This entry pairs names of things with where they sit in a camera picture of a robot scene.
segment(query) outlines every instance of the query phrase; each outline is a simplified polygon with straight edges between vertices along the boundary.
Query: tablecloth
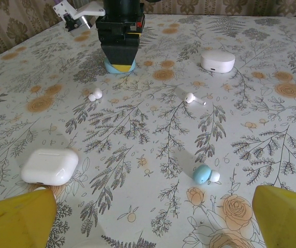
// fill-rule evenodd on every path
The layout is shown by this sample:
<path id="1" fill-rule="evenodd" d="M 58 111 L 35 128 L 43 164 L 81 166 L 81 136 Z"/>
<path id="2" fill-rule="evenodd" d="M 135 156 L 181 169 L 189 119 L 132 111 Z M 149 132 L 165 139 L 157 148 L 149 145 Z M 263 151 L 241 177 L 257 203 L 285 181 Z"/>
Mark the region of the tablecloth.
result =
<path id="1" fill-rule="evenodd" d="M 200 67 L 211 49 L 231 72 Z M 34 150 L 72 149 L 47 247 L 265 247 L 256 186 L 296 192 L 296 18 L 146 15 L 136 69 L 104 57 L 63 23 L 0 55 L 0 200 L 38 187 L 20 178 Z M 203 163 L 218 182 L 194 183 Z"/>

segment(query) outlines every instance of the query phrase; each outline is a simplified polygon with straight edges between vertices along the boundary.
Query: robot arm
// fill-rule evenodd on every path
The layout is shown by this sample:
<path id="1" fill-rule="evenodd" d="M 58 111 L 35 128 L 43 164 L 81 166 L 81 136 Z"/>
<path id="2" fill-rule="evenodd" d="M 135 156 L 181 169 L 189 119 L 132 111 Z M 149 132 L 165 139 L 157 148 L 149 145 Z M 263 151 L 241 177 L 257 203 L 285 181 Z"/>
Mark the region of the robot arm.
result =
<path id="1" fill-rule="evenodd" d="M 92 28 L 86 16 L 99 16 L 95 23 L 108 63 L 118 72 L 130 71 L 144 28 L 144 4 L 140 0 L 103 0 L 103 4 L 90 2 L 78 10 L 66 0 L 54 1 L 54 11 L 74 36 Z M 161 0 L 146 1 L 156 3 Z"/>

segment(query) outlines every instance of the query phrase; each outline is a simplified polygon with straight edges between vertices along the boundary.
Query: white earbud case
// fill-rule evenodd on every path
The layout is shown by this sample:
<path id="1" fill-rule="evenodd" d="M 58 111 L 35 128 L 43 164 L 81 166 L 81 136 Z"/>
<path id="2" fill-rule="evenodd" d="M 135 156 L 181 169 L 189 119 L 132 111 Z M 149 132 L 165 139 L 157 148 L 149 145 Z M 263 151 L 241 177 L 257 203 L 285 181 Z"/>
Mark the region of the white earbud case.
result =
<path id="1" fill-rule="evenodd" d="M 28 183 L 63 185 L 70 180 L 78 161 L 78 155 L 69 149 L 38 149 L 24 164 L 21 178 Z"/>
<path id="2" fill-rule="evenodd" d="M 226 73 L 232 70 L 235 56 L 222 50 L 207 50 L 201 54 L 201 66 L 207 71 Z"/>

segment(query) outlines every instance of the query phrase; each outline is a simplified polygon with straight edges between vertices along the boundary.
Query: wireless earbud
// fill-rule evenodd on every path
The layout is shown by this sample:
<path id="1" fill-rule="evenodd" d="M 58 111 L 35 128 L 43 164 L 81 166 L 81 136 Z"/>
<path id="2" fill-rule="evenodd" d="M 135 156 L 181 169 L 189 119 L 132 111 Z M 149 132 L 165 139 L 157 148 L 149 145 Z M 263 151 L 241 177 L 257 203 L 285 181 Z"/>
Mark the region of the wireless earbud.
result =
<path id="1" fill-rule="evenodd" d="M 206 105 L 206 102 L 204 102 L 201 99 L 195 97 L 193 93 L 187 93 L 185 95 L 185 100 L 184 101 L 187 102 L 187 103 L 191 103 L 193 101 L 196 101 L 196 102 L 198 102 L 198 103 L 200 103 L 202 105 Z"/>
<path id="2" fill-rule="evenodd" d="M 94 102 L 95 100 L 100 99 L 101 97 L 102 97 L 102 91 L 99 88 L 96 88 L 94 92 L 88 96 L 88 99 L 91 102 Z"/>

